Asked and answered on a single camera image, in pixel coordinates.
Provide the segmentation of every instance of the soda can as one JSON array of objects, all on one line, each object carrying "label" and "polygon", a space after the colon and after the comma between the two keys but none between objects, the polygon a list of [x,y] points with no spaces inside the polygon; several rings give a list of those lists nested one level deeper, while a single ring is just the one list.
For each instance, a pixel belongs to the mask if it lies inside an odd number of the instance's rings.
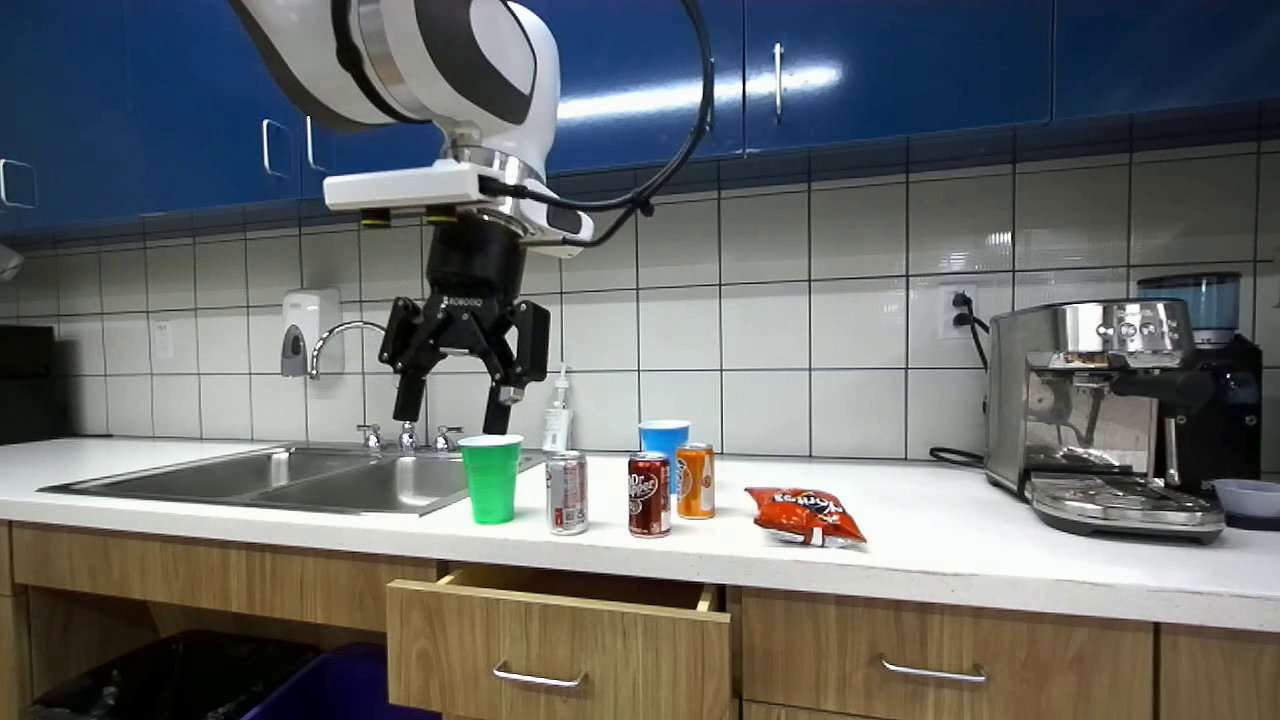
[{"label": "soda can", "polygon": [[709,518],[717,514],[717,452],[713,445],[683,445],[680,448],[680,514]]},{"label": "soda can", "polygon": [[667,537],[671,530],[671,493],[667,493],[667,457],[635,452],[627,460],[627,528],[631,537]]},{"label": "soda can", "polygon": [[549,457],[549,522],[561,537],[588,530],[588,460],[586,460],[586,452]]}]

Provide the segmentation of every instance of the sink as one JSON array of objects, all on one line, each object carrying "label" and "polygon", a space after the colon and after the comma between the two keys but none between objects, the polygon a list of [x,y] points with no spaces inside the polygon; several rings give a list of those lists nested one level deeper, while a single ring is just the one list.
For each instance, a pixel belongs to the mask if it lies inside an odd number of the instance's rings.
[{"label": "sink", "polygon": [[369,452],[301,445],[284,452],[163,469],[143,475],[49,484],[66,494],[121,494],[174,505],[236,505],[298,511],[437,511],[459,494],[459,452]]}]

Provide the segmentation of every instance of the orange snack bag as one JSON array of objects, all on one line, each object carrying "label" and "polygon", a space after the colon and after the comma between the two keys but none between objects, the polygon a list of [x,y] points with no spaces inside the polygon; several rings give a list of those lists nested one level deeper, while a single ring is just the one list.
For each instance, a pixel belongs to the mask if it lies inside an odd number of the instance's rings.
[{"label": "orange snack bag", "polygon": [[750,489],[757,522],[788,544],[870,544],[832,493],[818,489]]}]

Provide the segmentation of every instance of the bottle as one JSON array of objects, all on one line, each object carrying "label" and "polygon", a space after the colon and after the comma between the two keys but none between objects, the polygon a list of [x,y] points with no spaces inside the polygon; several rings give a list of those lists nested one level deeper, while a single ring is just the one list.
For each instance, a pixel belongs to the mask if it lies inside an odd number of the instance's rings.
[{"label": "bottle", "polygon": [[569,452],[569,425],[571,425],[569,368],[561,364],[561,371],[554,378],[549,419],[545,419],[545,452]]}]

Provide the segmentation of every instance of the white countertop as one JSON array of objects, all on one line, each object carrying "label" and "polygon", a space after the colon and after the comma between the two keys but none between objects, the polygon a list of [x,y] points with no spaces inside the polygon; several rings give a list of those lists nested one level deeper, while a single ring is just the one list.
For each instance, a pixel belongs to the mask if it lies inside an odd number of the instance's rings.
[{"label": "white countertop", "polygon": [[[260,452],[266,445],[49,440],[0,448],[0,518],[369,554],[524,562],[738,589],[1016,609],[1280,630],[1280,530],[1230,528],[1216,544],[1104,538],[1039,522],[974,469],[719,460],[719,514],[671,537],[627,537],[623,457],[594,457],[594,528],[555,537],[540,470],[515,484],[515,518],[479,528],[459,498],[433,514],[330,514],[217,505],[94,498],[46,484]],[[870,548],[791,548],[751,522],[745,489],[828,489]]]}]

